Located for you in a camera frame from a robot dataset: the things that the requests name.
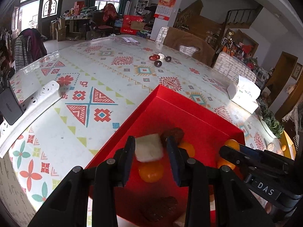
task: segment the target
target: calendar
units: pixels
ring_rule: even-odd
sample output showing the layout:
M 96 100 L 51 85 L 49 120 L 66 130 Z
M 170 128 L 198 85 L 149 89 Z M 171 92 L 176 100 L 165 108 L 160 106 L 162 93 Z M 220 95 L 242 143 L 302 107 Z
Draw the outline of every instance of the calendar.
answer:
M 176 0 L 160 0 L 154 17 L 169 20 Z

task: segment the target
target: white rice cake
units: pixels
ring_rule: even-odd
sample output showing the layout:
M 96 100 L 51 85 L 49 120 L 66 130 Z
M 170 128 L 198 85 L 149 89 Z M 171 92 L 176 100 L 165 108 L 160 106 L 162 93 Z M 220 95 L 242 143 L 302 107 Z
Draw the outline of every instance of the white rice cake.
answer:
M 134 153 L 140 162 L 160 160 L 163 157 L 163 146 L 159 134 L 136 138 L 136 150 Z

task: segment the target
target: plaid coat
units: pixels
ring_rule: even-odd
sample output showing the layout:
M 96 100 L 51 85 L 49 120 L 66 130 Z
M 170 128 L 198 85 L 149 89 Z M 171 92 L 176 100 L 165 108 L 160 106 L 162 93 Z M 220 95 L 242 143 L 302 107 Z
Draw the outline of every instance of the plaid coat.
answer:
M 33 62 L 31 56 L 31 37 L 19 36 L 15 42 L 16 72 Z

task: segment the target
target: table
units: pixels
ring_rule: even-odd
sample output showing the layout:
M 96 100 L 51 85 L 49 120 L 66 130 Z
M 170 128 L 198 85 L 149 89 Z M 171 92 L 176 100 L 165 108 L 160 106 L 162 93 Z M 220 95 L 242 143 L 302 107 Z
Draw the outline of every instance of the table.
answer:
M 62 98 L 35 120 L 9 150 L 14 171 L 34 209 L 74 166 L 83 168 L 158 84 L 181 93 L 243 130 L 246 146 L 275 144 L 256 114 L 230 101 L 230 80 L 181 52 L 141 37 L 130 44 L 101 38 L 56 51 L 20 70 L 11 79 L 21 102 L 50 80 Z M 163 53 L 170 63 L 160 68 L 148 58 Z M 258 197 L 262 205 L 264 200 Z M 87 225 L 91 225 L 91 203 Z
M 90 19 L 92 19 L 92 18 L 74 18 L 74 19 L 66 19 L 65 22 L 66 22 L 66 25 L 69 25 L 69 32 L 73 33 L 75 30 L 74 22 L 76 22 L 76 27 L 78 28 L 78 22 L 81 20 L 84 20 L 84 22 L 85 22 L 84 38 L 86 39 L 86 32 L 87 32 L 86 27 L 88 26 L 87 24 L 89 23 Z

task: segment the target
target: purple clothing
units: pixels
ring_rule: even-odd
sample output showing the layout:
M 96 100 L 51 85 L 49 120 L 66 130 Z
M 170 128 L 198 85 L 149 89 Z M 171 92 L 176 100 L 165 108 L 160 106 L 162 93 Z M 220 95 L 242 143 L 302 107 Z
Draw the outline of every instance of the purple clothing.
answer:
M 34 61 L 47 55 L 46 48 L 41 40 L 41 34 L 37 29 L 25 29 L 19 35 L 31 37 L 31 56 Z

